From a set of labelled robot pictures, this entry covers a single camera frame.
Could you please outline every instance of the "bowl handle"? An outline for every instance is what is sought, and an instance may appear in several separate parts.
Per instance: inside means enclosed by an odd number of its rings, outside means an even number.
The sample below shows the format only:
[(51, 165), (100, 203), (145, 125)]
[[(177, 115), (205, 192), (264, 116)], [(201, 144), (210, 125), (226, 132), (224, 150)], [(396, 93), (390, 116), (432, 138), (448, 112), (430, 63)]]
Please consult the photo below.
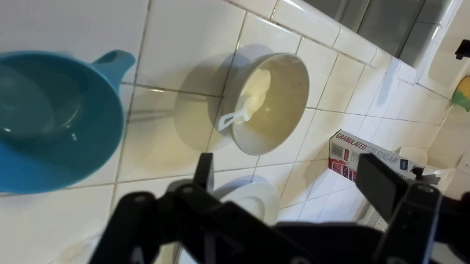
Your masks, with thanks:
[(226, 128), (229, 128), (238, 116), (239, 116), (238, 113), (227, 113), (220, 116), (217, 123), (217, 131), (224, 131)]
[(135, 59), (130, 53), (114, 50), (95, 60), (92, 68), (113, 85), (114, 91), (117, 91), (123, 75), (133, 63)]

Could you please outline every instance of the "white tile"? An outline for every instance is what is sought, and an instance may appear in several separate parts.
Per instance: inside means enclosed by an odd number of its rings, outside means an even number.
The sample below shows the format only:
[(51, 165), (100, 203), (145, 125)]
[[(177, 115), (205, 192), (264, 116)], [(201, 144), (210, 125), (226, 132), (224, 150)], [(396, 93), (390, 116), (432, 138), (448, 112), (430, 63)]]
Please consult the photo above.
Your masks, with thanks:
[(357, 135), (365, 141), (373, 141), (377, 132), (377, 128), (380, 125), (380, 121), (382, 121), (380, 118), (365, 116), (361, 131)]
[(214, 173), (214, 189), (236, 181), (236, 179), (251, 179), (254, 175), (254, 167), (252, 169), (244, 169), (244, 170), (227, 170), (227, 172), (216, 172)]
[(446, 244), (433, 244), (432, 260), (445, 264), (464, 264)]
[(470, 116), (461, 107), (452, 107), (430, 148), (430, 159), (455, 167), (470, 144)]
[(377, 52), (374, 44), (368, 43), (357, 33), (349, 31), (346, 27), (340, 27), (333, 47), (364, 63), (370, 63)]
[(424, 90), (424, 93), (426, 97), (420, 101), (423, 116), (418, 122), (440, 125), (451, 107), (451, 101), (429, 90)]
[(395, 91), (392, 91), (392, 99), (383, 118), (398, 119), (399, 113), (408, 109), (407, 100), (411, 91), (412, 85), (399, 81), (399, 84), (395, 87)]
[(451, 195), (455, 200), (461, 200), (461, 197), (470, 189), (470, 175), (465, 172), (455, 172), (455, 176), (448, 187), (446, 197)]
[(429, 116), (427, 110), (427, 90), (414, 85), (407, 97), (405, 107), (399, 112), (399, 119), (414, 121), (414, 122), (426, 122), (426, 116)]
[(417, 145), (427, 150), (433, 144), (433, 141), (436, 140), (439, 129), (440, 129), (440, 126), (437, 126), (437, 125), (418, 123), (417, 125)]
[(119, 181), (192, 175), (219, 100), (135, 88)]
[(393, 60), (393, 56), (377, 49), (373, 60), (370, 62), (370, 66), (380, 72), (386, 72), (389, 71), (392, 60)]
[(354, 90), (346, 113), (365, 115), (380, 90), (382, 79), (383, 72), (365, 66)]
[(289, 181), (282, 194), (280, 207), (291, 207), (307, 200), (311, 185), (326, 170), (326, 160), (295, 163)]
[[(119, 97), (122, 101), (122, 109), (125, 116), (129, 115), (130, 100), (133, 94), (132, 85), (120, 85)], [(73, 187), (91, 187), (91, 185), (104, 185), (104, 184), (114, 184), (117, 178), (119, 160), (120, 160), (122, 144), (119, 144), (114, 154), (107, 160), (103, 167), (88, 176), (85, 181), (75, 184)]]
[(254, 170), (254, 176), (264, 178), (269, 184), (271, 184), (277, 189), (280, 197), (285, 185), (288, 184), (292, 167), (293, 165), (257, 167)]
[(136, 81), (220, 96), (245, 12), (219, 0), (152, 2)]
[(314, 200), (318, 197), (330, 195), (343, 189), (354, 187), (354, 184), (343, 178), (342, 175), (327, 169), (323, 166), (321, 170), (317, 172), (317, 178), (311, 185), (308, 200)]
[(307, 107), (317, 107), (338, 53), (308, 38), (302, 38), (296, 56), (307, 66), (310, 93)]
[(279, 0), (273, 21), (326, 46), (333, 46), (340, 25), (301, 0)]
[(177, 176), (177, 178), (164, 178), (152, 181), (138, 181), (138, 182), (125, 182), (117, 184), (113, 206), (117, 206), (120, 198), (130, 192), (151, 192), (155, 198), (160, 198), (167, 191), (172, 182), (192, 179), (191, 176)]
[(393, 93), (396, 93), (396, 85), (399, 81), (393, 78), (393, 72), (386, 72), (380, 84), (379, 91), (376, 93), (371, 106), (367, 112), (367, 116), (383, 118), (387, 106), (393, 100)]
[(277, 222), (296, 222), (302, 213), (304, 204), (296, 204), (288, 209), (280, 210)]
[(248, 13), (239, 35), (235, 68), (270, 53), (295, 53), (299, 38), (298, 34)]
[(327, 195), (318, 222), (357, 222), (365, 198), (355, 185)]
[(417, 126), (414, 122), (382, 119), (374, 143), (387, 148), (418, 147)]
[(326, 203), (327, 203), (327, 195), (307, 201), (302, 209), (302, 213), (298, 217), (298, 222), (318, 223), (318, 219), (321, 216), (321, 211)]
[[(229, 112), (233, 112), (232, 106), (222, 106), (219, 116)], [(213, 129), (207, 151), (214, 154), (216, 172), (254, 167), (258, 162), (258, 156), (248, 156), (238, 148), (232, 138), (230, 128), (223, 132)]]
[(398, 68), (396, 68), (396, 72), (395, 75), (398, 77), (398, 79), (401, 81), (405, 81), (405, 82), (410, 82), (410, 84), (414, 84), (417, 79), (417, 71), (414, 68), (411, 68), (410, 65), (398, 60), (398, 59), (393, 59), (398, 62)]
[(0, 263), (51, 263), (92, 239), (105, 226), (111, 195), (113, 187), (95, 187), (1, 198)]
[(264, 18), (270, 18), (277, 0), (227, 0), (236, 6), (241, 6), (246, 11), (258, 13)]
[(361, 129), (364, 116), (343, 115), (317, 110), (302, 143), (298, 160), (327, 159), (327, 141), (339, 129), (357, 135)]
[[(6, 0), (0, 11), (0, 52), (45, 50), (94, 62), (110, 50), (136, 59), (148, 0)], [(135, 68), (125, 81), (133, 82)]]
[(327, 79), (318, 109), (343, 112), (363, 74), (364, 65), (339, 55)]
[(161, 247), (158, 258), (154, 261), (154, 264), (173, 264), (175, 251), (177, 250), (177, 247), (179, 247), (177, 242)]
[(296, 128), (285, 140), (277, 148), (273, 151), (260, 156), (258, 166), (269, 166), (269, 165), (282, 165), (282, 163), (293, 163), (302, 147), (305, 134), (314, 116), (314, 110), (305, 109), (302, 118), (299, 119)]

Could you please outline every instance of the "tile grout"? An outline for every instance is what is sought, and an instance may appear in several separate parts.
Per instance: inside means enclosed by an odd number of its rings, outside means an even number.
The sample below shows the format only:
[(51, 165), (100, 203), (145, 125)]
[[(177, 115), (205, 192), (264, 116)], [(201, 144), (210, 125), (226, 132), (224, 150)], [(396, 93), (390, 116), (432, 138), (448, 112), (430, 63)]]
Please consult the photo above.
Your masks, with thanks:
[[(142, 35), (141, 35), (141, 47), (139, 47), (139, 53), (138, 53), (138, 60), (136, 60), (136, 66), (135, 66), (135, 75), (133, 75), (133, 82), (132, 82), (132, 96), (130, 96), (130, 101), (129, 101), (129, 110), (128, 110), (128, 115), (126, 115), (126, 121), (129, 121), (129, 116), (130, 116), (130, 112), (132, 112), (132, 106), (133, 106), (133, 97), (135, 97), (135, 90), (136, 90), (136, 79), (138, 79), (138, 71), (141, 68), (141, 60), (142, 60), (142, 53), (144, 53), (144, 46), (145, 46), (145, 35), (147, 35), (147, 30), (148, 30), (148, 24), (150, 24), (150, 16), (151, 16), (151, 3), (152, 0), (148, 0), (148, 5), (147, 5), (147, 12), (145, 12), (145, 24), (144, 24), (144, 28), (142, 28)], [(110, 200), (110, 213), (113, 211), (113, 206), (114, 206), (114, 200), (116, 200), (116, 194), (117, 194), (117, 185), (119, 185), (119, 176), (120, 176), (120, 166), (122, 166), (122, 159), (123, 159), (123, 153), (125, 153), (125, 148), (126, 148), (126, 144), (125, 144), (125, 137), (128, 135), (128, 123), (125, 125), (125, 131), (123, 131), (123, 135), (122, 135), (122, 147), (120, 147), (120, 154), (119, 154), (119, 162), (117, 162), (117, 170), (116, 170), (116, 178), (114, 178), (114, 184), (113, 184), (113, 192), (111, 192), (111, 200)]]
[(418, 88), (421, 88), (421, 90), (426, 90), (426, 91), (429, 91), (429, 93), (432, 93), (432, 94), (434, 94), (434, 96), (437, 96), (437, 97), (442, 97), (442, 99), (446, 100), (446, 101), (451, 101), (451, 99), (448, 99), (448, 97), (445, 97), (445, 96), (442, 96), (442, 94), (439, 94), (439, 93), (436, 93), (436, 91), (433, 91), (433, 90), (430, 90), (430, 88), (427, 88), (427, 87), (423, 87), (423, 85), (418, 84), (418, 82), (411, 84), (411, 85), (415, 85), (415, 87), (418, 87)]
[(144, 84), (135, 84), (135, 88), (141, 88), (141, 90), (158, 90), (158, 91), (164, 91), (164, 93), (198, 96), (198, 97), (223, 99), (222, 96), (202, 94), (202, 93), (194, 93), (194, 91), (183, 91), (183, 90), (170, 90), (170, 88), (161, 88), (161, 87), (152, 87), (152, 85), (144, 85)]
[(276, 3), (274, 3), (274, 6), (273, 6), (273, 11), (270, 12), (269, 21), (273, 21), (274, 12), (276, 12), (276, 9), (277, 9), (277, 6), (279, 6), (279, 2), (282, 2), (282, 0), (276, 0)]
[(295, 49), (295, 56), (298, 55), (298, 50), (299, 50), (299, 46), (302, 44), (302, 41), (304, 41), (304, 37), (301, 35), (299, 38), (298, 38), (298, 44), (296, 44), (296, 49)]
[[(236, 52), (238, 52), (238, 49), (239, 49), (239, 40), (241, 40), (241, 35), (242, 35), (244, 28), (245, 28), (246, 16), (248, 16), (248, 12), (245, 11), (245, 15), (244, 15), (244, 19), (242, 19), (242, 22), (241, 22), (239, 33), (238, 33), (238, 37), (236, 37), (236, 43), (235, 43), (235, 47), (233, 47), (233, 55), (232, 55), (232, 59), (230, 59), (230, 66), (229, 66), (229, 69), (227, 69), (227, 72), (226, 72), (226, 78), (224, 78), (224, 82), (223, 82), (223, 88), (222, 88), (222, 91), (220, 91), (220, 101), (219, 101), (219, 106), (217, 106), (214, 123), (217, 123), (217, 119), (220, 118), (219, 115), (222, 113), (224, 90), (226, 90), (226, 87), (229, 85), (229, 79), (230, 79), (230, 77), (232, 77), (233, 62), (235, 62), (235, 57), (236, 57)], [(210, 131), (208, 143), (207, 143), (207, 145), (205, 145), (205, 151), (210, 150), (211, 137), (214, 135), (214, 129), (216, 129), (216, 128), (211, 128), (211, 131)]]
[(386, 72), (383, 74), (383, 77), (382, 77), (382, 79), (380, 79), (380, 84), (379, 84), (379, 87), (377, 87), (377, 91), (376, 91), (376, 94), (373, 96), (373, 99), (371, 99), (371, 101), (370, 101), (370, 106), (367, 107), (365, 115), (368, 115), (368, 112), (370, 112), (370, 109), (371, 109), (373, 103), (376, 101), (377, 94), (380, 94), (380, 90), (382, 90), (382, 85), (383, 85), (385, 75), (386, 75)]
[(361, 71), (361, 74), (358, 75), (357, 82), (354, 84), (352, 94), (351, 94), (351, 97), (349, 97), (349, 100), (348, 100), (348, 103), (346, 103), (345, 112), (348, 110), (348, 107), (349, 107), (349, 104), (351, 104), (351, 101), (352, 101), (352, 97), (354, 97), (354, 94), (355, 94), (355, 90), (358, 88), (358, 84), (360, 84), (363, 75), (365, 75), (365, 68), (367, 68), (367, 65), (363, 66), (363, 71)]
[(439, 126), (439, 123), (433, 122), (418, 122), (418, 121), (410, 121), (410, 119), (395, 119), (395, 118), (385, 118), (385, 116), (371, 116), (368, 113), (348, 113), (348, 112), (338, 112), (338, 110), (324, 110), (324, 109), (317, 109), (317, 107), (305, 107), (310, 110), (316, 112), (324, 112), (324, 113), (339, 113), (339, 115), (349, 115), (349, 116), (364, 116), (364, 118), (376, 118), (376, 119), (387, 119), (387, 121), (401, 121), (401, 122), (408, 122), (408, 123), (420, 123), (420, 125), (430, 125), (430, 126)]
[(310, 192), (308, 192), (308, 194), (305, 195), (305, 197), (307, 197), (305, 201), (299, 201), (299, 203), (295, 203), (295, 204), (289, 204), (288, 207), (282, 207), (280, 211), (285, 210), (285, 209), (289, 209), (289, 207), (299, 206), (299, 204), (307, 204), (308, 201), (313, 201), (313, 200), (317, 200), (317, 198), (323, 198), (323, 197), (327, 197), (327, 195), (332, 195), (332, 194), (342, 192), (342, 191), (345, 191), (345, 189), (327, 192), (327, 194), (323, 194), (323, 195), (318, 195), (318, 197), (314, 197), (314, 198), (308, 198), (308, 197), (310, 197)]
[(327, 84), (330, 82), (330, 78), (332, 78), (332, 75), (333, 75), (333, 71), (335, 71), (335, 66), (336, 66), (338, 60), (339, 60), (339, 55), (336, 55), (335, 63), (333, 63), (333, 66), (332, 66), (332, 71), (329, 72), (329, 75), (327, 75), (327, 78), (326, 78), (324, 87), (323, 87), (321, 94), (320, 94), (320, 97), (318, 97), (318, 103), (317, 103), (317, 106), (316, 106), (317, 109), (320, 107), (323, 94), (324, 94), (324, 91), (326, 91)]
[(311, 116), (311, 121), (308, 122), (307, 132), (305, 132), (305, 135), (304, 135), (304, 138), (302, 138), (302, 143), (299, 144), (301, 147), (299, 147), (299, 150), (298, 150), (298, 153), (296, 153), (296, 156), (295, 156), (295, 162), (298, 162), (299, 154), (302, 153), (304, 143), (305, 143), (305, 140), (307, 140), (307, 135), (308, 135), (308, 132), (310, 132), (310, 126), (313, 125), (313, 121), (314, 121), (316, 116), (317, 116), (317, 110), (314, 110), (314, 113), (313, 113), (313, 116)]
[(119, 181), (117, 185), (126, 185), (126, 184), (135, 184), (135, 182), (150, 182), (150, 181), (167, 181), (167, 179), (175, 179), (175, 178), (191, 178), (191, 175), (145, 178), (145, 179), (129, 179), (129, 181)]
[(288, 179), (285, 181), (285, 185), (282, 187), (282, 191), (280, 191), (280, 194), (279, 194), (279, 203), (280, 203), (280, 204), (282, 204), (283, 192), (285, 192), (285, 189), (288, 188), (288, 185), (289, 185), (289, 182), (291, 182), (291, 179), (292, 179), (292, 173), (293, 173), (295, 163), (292, 163), (292, 165), (285, 165), (285, 166), (292, 166), (292, 167), (291, 167), (289, 176), (288, 176)]

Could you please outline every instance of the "white tiled wall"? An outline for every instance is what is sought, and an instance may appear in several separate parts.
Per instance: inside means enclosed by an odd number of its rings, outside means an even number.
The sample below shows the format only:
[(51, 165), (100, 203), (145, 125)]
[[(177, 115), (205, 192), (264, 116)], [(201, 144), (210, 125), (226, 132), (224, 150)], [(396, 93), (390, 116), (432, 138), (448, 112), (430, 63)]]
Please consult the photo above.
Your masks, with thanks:
[(470, 115), (464, 109), (454, 106), (429, 150), (430, 159), (446, 167), (457, 167), (457, 163), (470, 147), (468, 135)]
[[(252, 175), (273, 184), (282, 197), (280, 220), (355, 220), (364, 198), (326, 170), (329, 137), (345, 129), (389, 150), (429, 148), (449, 110), (446, 97), (414, 84), (412, 68), (299, 0), (7, 0), (0, 33), (1, 52), (54, 50), (91, 62), (120, 49), (139, 59), (122, 87), (129, 109), (122, 148), (72, 189), (0, 200), (7, 216), (0, 229), (9, 233), (0, 239), (0, 263), (50, 261), (73, 238), (98, 231), (111, 200), (138, 189), (160, 195), (173, 179), (191, 176), (204, 151), (214, 153), (217, 187)], [(235, 69), (280, 52), (304, 60), (308, 104), (285, 144), (246, 156), (214, 129), (216, 118), (230, 110), (223, 94), (233, 93)], [(462, 116), (448, 122), (457, 125)], [(446, 128), (437, 145), (467, 129)], [(464, 151), (464, 144), (452, 144)]]

